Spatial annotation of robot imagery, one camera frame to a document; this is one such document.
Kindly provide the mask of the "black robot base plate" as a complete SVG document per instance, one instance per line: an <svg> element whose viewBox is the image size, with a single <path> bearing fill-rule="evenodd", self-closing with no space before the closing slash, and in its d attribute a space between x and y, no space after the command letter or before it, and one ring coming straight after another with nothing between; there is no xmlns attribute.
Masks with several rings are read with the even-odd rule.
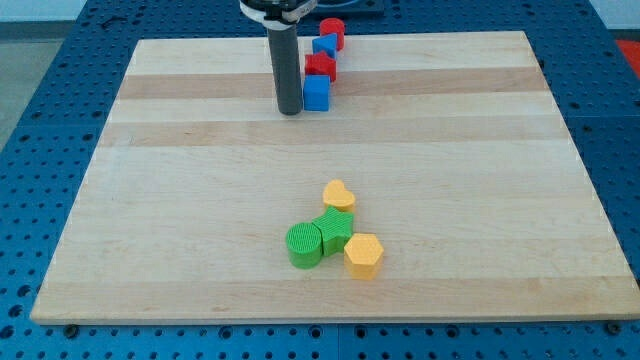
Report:
<svg viewBox="0 0 640 360"><path fill-rule="evenodd" d="M368 17L383 15L384 0L319 0L309 17Z"/></svg>

